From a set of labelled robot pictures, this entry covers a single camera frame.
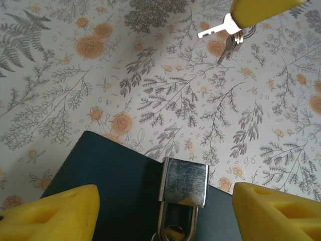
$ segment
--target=floral wallpaper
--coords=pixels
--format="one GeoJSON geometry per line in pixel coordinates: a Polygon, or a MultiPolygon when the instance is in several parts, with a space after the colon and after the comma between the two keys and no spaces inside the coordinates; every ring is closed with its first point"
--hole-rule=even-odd
{"type": "Polygon", "coordinates": [[[230,61],[222,0],[0,0],[0,207],[40,197],[85,130],[161,161],[321,201],[321,4],[230,61]]]}

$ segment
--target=padlock shackle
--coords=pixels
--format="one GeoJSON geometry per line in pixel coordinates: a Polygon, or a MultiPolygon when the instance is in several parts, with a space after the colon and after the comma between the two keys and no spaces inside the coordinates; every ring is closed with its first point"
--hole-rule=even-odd
{"type": "MultiPolygon", "coordinates": [[[[158,225],[157,225],[157,235],[158,235],[159,241],[169,241],[165,236],[165,220],[166,220],[167,206],[168,206],[168,203],[165,201],[162,201],[160,203],[158,225]]],[[[197,227],[198,211],[199,211],[198,207],[193,207],[190,232],[183,241],[194,240],[194,237],[196,234],[196,227],[197,227]]]]}

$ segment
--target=metal ring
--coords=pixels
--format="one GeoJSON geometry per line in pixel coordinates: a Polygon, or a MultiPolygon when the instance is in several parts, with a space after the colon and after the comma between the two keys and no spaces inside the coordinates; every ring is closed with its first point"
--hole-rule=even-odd
{"type": "Polygon", "coordinates": [[[244,39],[248,39],[253,36],[256,32],[256,25],[253,25],[252,27],[249,28],[249,32],[243,37],[244,39]]]}

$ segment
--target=padlock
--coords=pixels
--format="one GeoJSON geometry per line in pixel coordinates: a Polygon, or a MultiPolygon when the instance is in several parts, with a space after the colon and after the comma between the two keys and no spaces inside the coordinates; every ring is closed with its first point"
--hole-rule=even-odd
{"type": "Polygon", "coordinates": [[[157,232],[151,240],[192,241],[196,233],[198,209],[204,208],[206,203],[209,166],[169,157],[165,157],[163,161],[157,232]],[[190,230],[187,234],[176,225],[165,228],[166,213],[170,203],[193,207],[190,230]]]}

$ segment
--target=key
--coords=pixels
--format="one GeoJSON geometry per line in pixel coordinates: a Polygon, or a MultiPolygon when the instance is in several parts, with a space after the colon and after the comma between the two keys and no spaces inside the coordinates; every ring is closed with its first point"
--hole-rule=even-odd
{"type": "Polygon", "coordinates": [[[226,57],[230,57],[231,52],[235,49],[237,45],[238,36],[230,35],[226,40],[226,47],[217,61],[217,65],[220,65],[226,57]]]}
{"type": "Polygon", "coordinates": [[[222,24],[220,24],[216,27],[210,28],[208,30],[202,31],[202,32],[198,33],[197,36],[199,39],[201,39],[205,36],[217,33],[222,30],[226,30],[226,32],[228,32],[229,34],[235,34],[235,33],[239,32],[241,29],[237,26],[235,21],[232,19],[231,14],[227,14],[224,17],[222,24]]]}
{"type": "Polygon", "coordinates": [[[237,45],[235,46],[235,48],[232,50],[230,56],[227,58],[228,60],[232,57],[232,55],[239,51],[242,44],[243,44],[243,41],[244,41],[244,37],[243,37],[243,31],[240,31],[237,33],[238,34],[238,40],[237,40],[237,45]]]}

